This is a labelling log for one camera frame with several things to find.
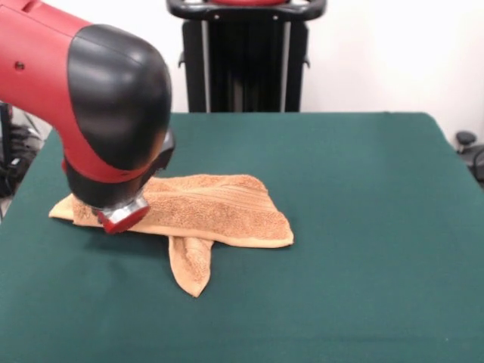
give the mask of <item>black equipment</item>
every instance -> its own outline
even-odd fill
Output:
[[[326,0],[167,0],[182,27],[190,112],[299,112],[308,29]]]
[[[468,131],[458,132],[456,139],[459,144],[459,156],[473,177],[484,186],[484,144],[475,144],[476,135]]]
[[[12,106],[0,102],[0,199],[15,194],[43,144],[29,126],[13,124],[13,115]]]

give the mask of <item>red gripper cap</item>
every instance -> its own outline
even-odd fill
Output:
[[[144,206],[117,223],[110,221],[102,212],[98,213],[98,218],[106,233],[115,234],[128,231],[131,227],[140,222],[149,211],[150,207]]]

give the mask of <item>table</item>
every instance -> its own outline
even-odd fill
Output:
[[[51,135],[0,226],[4,363],[484,361],[484,198],[423,113],[176,114],[166,176],[248,173],[295,244],[217,244],[199,299],[166,239],[48,219]]]

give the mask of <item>black cable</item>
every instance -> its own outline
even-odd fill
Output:
[[[38,135],[38,136],[40,136],[40,135],[41,135],[41,134],[40,134],[40,131],[39,131],[39,129],[37,129],[36,123],[35,123],[35,122],[33,122],[32,117],[30,117],[30,116],[29,116],[29,114],[28,114],[27,112],[25,112],[25,111],[23,112],[23,115],[24,115],[24,116],[25,116],[25,118],[27,119],[27,122],[28,122],[28,123],[29,123],[29,124],[32,126],[32,128],[33,128],[34,130],[36,130],[37,135]]]

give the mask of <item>orange towel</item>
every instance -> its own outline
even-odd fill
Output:
[[[264,184],[249,175],[152,178],[144,197],[151,210],[130,231],[169,237],[175,280],[195,297],[209,281],[213,241],[254,248],[293,243],[286,217],[277,210]],[[72,194],[57,203],[49,217],[101,227],[90,208]]]

